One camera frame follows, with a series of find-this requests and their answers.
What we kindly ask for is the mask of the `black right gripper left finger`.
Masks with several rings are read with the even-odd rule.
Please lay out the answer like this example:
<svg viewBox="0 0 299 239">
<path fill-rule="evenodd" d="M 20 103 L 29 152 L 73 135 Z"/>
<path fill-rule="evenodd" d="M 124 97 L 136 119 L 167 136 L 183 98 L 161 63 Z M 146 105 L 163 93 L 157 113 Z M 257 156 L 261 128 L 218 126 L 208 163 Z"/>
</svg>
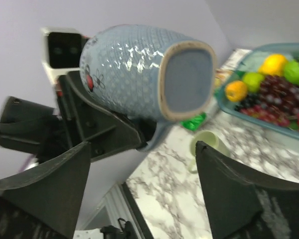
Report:
<svg viewBox="0 0 299 239">
<path fill-rule="evenodd" d="M 0 179 L 0 239 L 71 239 L 90 170 L 90 144 Z"/>
</svg>

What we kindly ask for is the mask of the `light blue textured mug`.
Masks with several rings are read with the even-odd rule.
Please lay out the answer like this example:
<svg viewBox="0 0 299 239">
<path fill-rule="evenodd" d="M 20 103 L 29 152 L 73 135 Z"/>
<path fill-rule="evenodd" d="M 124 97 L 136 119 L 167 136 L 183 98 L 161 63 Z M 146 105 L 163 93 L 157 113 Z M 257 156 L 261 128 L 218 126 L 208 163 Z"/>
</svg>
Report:
<svg viewBox="0 0 299 239">
<path fill-rule="evenodd" d="M 164 28 L 124 24 L 84 45 L 80 77 L 101 105 L 156 129 L 142 151 L 156 148 L 171 126 L 204 112 L 214 92 L 216 56 L 205 42 Z"/>
</svg>

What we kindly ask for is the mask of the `sage green mug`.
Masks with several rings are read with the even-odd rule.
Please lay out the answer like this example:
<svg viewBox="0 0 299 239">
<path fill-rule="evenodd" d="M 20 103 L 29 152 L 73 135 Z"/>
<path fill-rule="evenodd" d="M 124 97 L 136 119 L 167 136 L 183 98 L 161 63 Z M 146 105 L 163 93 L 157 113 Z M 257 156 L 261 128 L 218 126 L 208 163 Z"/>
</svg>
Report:
<svg viewBox="0 0 299 239">
<path fill-rule="evenodd" d="M 214 150 L 220 152 L 221 154 L 229 157 L 231 155 L 229 148 L 225 145 L 225 143 L 216 135 L 215 133 L 209 130 L 201 130 L 196 133 L 190 144 L 189 144 L 189 155 L 191 161 L 187 165 L 187 170 L 191 174 L 197 174 L 197 166 L 196 166 L 196 143 L 203 142 L 204 146 L 207 148 L 213 148 Z"/>
</svg>

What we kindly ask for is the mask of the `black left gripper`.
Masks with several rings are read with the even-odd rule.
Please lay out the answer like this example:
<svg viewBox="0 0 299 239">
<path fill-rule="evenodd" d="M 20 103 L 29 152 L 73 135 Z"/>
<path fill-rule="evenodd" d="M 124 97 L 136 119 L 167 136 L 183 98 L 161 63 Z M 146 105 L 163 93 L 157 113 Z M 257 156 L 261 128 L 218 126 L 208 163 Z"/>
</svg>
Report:
<svg viewBox="0 0 299 239">
<path fill-rule="evenodd" d="M 65 86 L 80 139 L 90 143 L 92 162 L 142 146 L 137 127 L 98 104 L 84 89 L 79 71 L 65 75 Z M 0 146 L 47 161 L 69 150 L 72 142 L 55 108 L 8 96 L 0 116 Z"/>
</svg>

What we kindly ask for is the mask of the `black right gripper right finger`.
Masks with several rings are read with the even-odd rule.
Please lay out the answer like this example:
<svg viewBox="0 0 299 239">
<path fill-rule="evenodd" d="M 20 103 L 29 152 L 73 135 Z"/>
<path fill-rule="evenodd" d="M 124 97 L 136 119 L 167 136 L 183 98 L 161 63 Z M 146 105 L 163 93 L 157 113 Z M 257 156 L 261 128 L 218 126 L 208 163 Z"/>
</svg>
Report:
<svg viewBox="0 0 299 239">
<path fill-rule="evenodd" d="M 299 239 L 299 183 L 231 159 L 203 142 L 196 164 L 215 239 Z"/>
</svg>

